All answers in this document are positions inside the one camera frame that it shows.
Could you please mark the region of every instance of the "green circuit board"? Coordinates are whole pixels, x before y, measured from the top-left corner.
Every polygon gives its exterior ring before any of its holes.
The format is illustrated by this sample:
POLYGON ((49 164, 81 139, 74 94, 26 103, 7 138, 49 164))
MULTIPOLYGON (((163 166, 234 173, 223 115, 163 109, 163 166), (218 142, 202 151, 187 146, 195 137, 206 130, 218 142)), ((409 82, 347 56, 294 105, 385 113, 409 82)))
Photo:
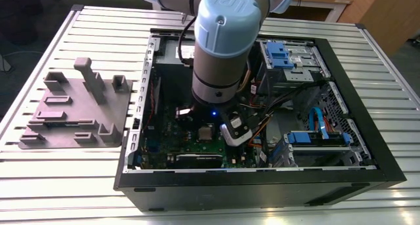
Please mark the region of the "green circuit board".
POLYGON ((231 148, 225 145, 218 127, 211 126, 211 140, 199 142, 198 133, 182 130, 169 113, 170 111, 165 109, 159 139, 145 138, 143 141, 143 146, 147 150, 146 167, 149 169, 166 169, 166 162, 170 160, 170 157, 179 154, 219 155, 222 156, 222 168, 254 167, 254 155, 249 153, 249 150, 246 154, 231 159, 229 156, 231 148))

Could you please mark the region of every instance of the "aluminum table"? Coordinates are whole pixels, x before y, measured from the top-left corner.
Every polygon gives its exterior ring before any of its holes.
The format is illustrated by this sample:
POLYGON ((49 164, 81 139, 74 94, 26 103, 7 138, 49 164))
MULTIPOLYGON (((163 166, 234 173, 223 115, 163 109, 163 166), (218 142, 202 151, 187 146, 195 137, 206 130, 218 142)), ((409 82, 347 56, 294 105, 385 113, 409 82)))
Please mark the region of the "aluminum table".
MULTIPOLYGON (((369 33, 353 24, 266 19, 261 34, 325 38, 407 181, 333 206, 141 213, 113 191, 119 148, 19 150, 17 142, 42 97, 49 71, 81 78, 90 57, 102 79, 125 75, 138 88, 150 28, 181 29, 166 11, 74 6, 0 123, 0 222, 53 224, 417 224, 420 100, 369 33)), ((126 113, 131 124, 133 101, 126 113)))

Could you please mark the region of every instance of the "wooden cabinet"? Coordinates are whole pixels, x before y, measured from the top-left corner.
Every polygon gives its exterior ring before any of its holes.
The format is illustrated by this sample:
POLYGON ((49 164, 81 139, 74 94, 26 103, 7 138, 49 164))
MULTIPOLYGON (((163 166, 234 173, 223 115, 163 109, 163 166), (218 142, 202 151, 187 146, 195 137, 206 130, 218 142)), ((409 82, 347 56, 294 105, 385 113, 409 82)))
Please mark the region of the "wooden cabinet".
POLYGON ((338 22, 363 24, 391 55, 420 28, 420 0, 353 0, 338 22))

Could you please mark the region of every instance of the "logo on robot cap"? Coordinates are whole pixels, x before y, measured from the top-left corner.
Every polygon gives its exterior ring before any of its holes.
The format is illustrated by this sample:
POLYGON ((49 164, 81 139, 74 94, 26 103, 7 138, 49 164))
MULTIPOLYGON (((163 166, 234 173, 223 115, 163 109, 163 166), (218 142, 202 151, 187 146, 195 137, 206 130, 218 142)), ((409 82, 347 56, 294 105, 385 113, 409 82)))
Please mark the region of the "logo on robot cap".
POLYGON ((246 7, 246 1, 242 0, 215 0, 214 3, 218 3, 219 5, 225 7, 234 7, 233 11, 242 12, 246 7))

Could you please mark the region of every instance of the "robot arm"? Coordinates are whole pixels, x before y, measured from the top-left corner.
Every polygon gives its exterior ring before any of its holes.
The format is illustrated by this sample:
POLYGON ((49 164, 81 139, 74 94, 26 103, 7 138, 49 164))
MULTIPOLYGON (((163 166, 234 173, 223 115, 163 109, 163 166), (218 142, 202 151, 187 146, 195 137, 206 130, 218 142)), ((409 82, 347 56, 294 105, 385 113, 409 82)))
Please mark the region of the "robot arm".
POLYGON ((282 13, 291 0, 146 0, 197 17, 193 95, 226 103, 234 96, 251 44, 269 12, 282 13))

